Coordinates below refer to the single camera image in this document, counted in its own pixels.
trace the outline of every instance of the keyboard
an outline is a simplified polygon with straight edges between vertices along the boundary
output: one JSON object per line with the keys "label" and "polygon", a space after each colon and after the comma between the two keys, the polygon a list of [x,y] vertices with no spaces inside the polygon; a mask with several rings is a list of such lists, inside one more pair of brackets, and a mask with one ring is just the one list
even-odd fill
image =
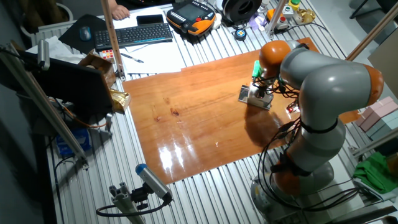
{"label": "keyboard", "polygon": [[[116,29],[119,47],[130,47],[140,44],[154,44],[158,42],[170,42],[173,39],[169,25],[149,24],[137,27]],[[95,49],[108,50],[112,48],[107,30],[95,32]]]}

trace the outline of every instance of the smartphone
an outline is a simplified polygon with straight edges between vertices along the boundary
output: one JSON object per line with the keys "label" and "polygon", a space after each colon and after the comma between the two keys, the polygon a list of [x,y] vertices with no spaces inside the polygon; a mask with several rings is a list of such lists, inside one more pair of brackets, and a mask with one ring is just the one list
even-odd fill
{"label": "smartphone", "polygon": [[137,16],[137,24],[139,26],[156,23],[164,23],[162,15]]}

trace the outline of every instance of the gold foil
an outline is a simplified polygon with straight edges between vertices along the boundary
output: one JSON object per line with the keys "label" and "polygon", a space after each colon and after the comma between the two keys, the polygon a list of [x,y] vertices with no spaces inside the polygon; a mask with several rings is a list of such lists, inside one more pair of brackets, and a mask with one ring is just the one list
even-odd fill
{"label": "gold foil", "polygon": [[297,14],[301,17],[301,22],[310,23],[314,21],[316,15],[311,9],[298,9]]}
{"label": "gold foil", "polygon": [[114,110],[117,112],[125,112],[131,101],[129,93],[123,93],[112,88],[109,89],[114,102]]}

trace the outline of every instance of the black monitor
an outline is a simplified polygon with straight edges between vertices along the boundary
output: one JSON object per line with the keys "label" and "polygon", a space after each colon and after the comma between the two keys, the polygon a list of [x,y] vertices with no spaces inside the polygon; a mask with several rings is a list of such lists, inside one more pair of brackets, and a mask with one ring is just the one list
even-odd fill
{"label": "black monitor", "polygon": [[[19,52],[37,63],[37,54]],[[113,100],[101,71],[50,58],[47,71],[32,72],[47,96],[72,102],[78,116],[113,111]]]}

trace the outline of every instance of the cardboard box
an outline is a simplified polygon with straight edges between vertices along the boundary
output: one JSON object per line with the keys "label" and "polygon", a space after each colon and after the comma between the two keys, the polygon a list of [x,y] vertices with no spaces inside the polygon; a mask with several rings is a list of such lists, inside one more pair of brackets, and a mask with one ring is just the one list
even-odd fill
{"label": "cardboard box", "polygon": [[374,124],[376,124],[385,115],[392,113],[398,109],[398,105],[395,102],[390,102],[379,109],[373,111],[373,113],[365,119],[365,121],[360,125],[363,131],[368,131]]}
{"label": "cardboard box", "polygon": [[361,114],[361,117],[358,120],[355,121],[356,125],[360,126],[366,120],[366,118],[368,118],[373,113],[373,111],[379,109],[380,107],[382,107],[382,106],[384,106],[384,105],[386,105],[386,104],[388,104],[390,102],[392,102],[392,98],[390,96],[388,96],[388,97],[386,97],[386,98],[384,98],[384,99],[382,99],[380,101],[375,102],[371,106],[369,106]]}
{"label": "cardboard box", "polygon": [[388,122],[396,118],[398,118],[398,111],[394,111],[391,114],[381,118],[380,121],[378,121],[375,125],[373,125],[373,127],[371,127],[368,131],[366,131],[366,135],[371,137],[376,131],[378,131],[384,125],[388,124]]}
{"label": "cardboard box", "polygon": [[379,138],[384,137],[386,134],[388,134],[390,131],[394,130],[395,128],[398,128],[398,118],[393,119],[392,121],[390,121],[386,125],[384,125],[381,129],[376,131],[371,136],[371,139],[373,141],[378,140]]}
{"label": "cardboard box", "polygon": [[83,58],[78,65],[92,65],[95,67],[95,69],[102,71],[102,76],[104,76],[108,88],[111,88],[113,83],[115,83],[116,81],[113,64],[97,55],[94,55],[93,51],[91,51],[85,58]]}

